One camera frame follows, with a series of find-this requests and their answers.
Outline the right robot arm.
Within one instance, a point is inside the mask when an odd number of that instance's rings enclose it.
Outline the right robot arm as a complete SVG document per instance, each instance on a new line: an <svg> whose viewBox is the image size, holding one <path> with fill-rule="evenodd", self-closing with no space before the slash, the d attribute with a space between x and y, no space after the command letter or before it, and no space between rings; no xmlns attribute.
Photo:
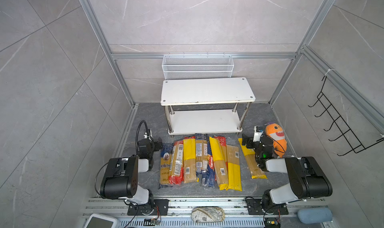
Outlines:
<svg viewBox="0 0 384 228"><path fill-rule="evenodd" d="M243 134L240 144L252 152L257 170L288 175L286 185L264 192L261 207L266 214L281 211L288 203L332 195L332 185L314 157L284 157L287 141L278 124L255 126L254 135Z"/></svg>

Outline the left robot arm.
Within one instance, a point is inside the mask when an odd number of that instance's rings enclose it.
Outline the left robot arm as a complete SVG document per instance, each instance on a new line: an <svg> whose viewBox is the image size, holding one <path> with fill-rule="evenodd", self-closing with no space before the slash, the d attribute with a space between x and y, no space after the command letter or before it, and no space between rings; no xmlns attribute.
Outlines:
<svg viewBox="0 0 384 228"><path fill-rule="evenodd" d="M111 158L95 177L94 189L108 200L124 200L136 215L148 216L157 211L153 193L139 185L139 173L152 170L154 153L163 148L162 140L155 141L146 121L140 121L135 136L135 154Z"/></svg>

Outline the yellow-top spaghetti bag barcode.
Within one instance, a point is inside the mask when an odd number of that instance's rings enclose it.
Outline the yellow-top spaghetti bag barcode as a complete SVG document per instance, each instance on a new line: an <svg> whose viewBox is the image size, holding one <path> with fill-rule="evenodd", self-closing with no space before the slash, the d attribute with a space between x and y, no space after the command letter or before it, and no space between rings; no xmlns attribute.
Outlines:
<svg viewBox="0 0 384 228"><path fill-rule="evenodd" d="M210 145L219 189L221 191L226 190L229 184L228 169L224 160L224 155L220 142L217 138L210 137Z"/></svg>

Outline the clear blue-end spaghetti bag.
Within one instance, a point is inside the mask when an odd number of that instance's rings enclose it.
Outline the clear blue-end spaghetti bag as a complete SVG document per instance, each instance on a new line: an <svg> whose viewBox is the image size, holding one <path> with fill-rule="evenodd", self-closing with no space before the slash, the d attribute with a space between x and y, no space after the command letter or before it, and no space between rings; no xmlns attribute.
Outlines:
<svg viewBox="0 0 384 228"><path fill-rule="evenodd" d="M197 174L208 171L208 140L206 134L196 133L196 169Z"/></svg>

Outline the yellow-end spaghetti bag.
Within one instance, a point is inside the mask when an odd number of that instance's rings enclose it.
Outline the yellow-end spaghetti bag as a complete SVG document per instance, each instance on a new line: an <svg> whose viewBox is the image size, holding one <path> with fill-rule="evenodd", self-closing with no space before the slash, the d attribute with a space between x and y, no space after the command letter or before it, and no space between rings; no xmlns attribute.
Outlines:
<svg viewBox="0 0 384 228"><path fill-rule="evenodd" d="M245 156L245 160L247 162L248 169L251 174L252 179L267 179L267 176L265 172L263 172L259 167L258 163L256 162L256 153L253 149L248 149L246 145L243 145L243 139L238 139L240 146L242 148L242 152Z"/></svg>

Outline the half yellow spaghetti bag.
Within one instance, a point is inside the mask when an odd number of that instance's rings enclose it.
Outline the half yellow spaghetti bag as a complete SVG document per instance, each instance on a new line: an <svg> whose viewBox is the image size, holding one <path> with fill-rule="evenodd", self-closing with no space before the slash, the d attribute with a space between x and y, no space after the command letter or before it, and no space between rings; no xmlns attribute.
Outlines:
<svg viewBox="0 0 384 228"><path fill-rule="evenodd" d="M229 184L227 190L242 191L240 151L237 146L227 145Z"/></svg>

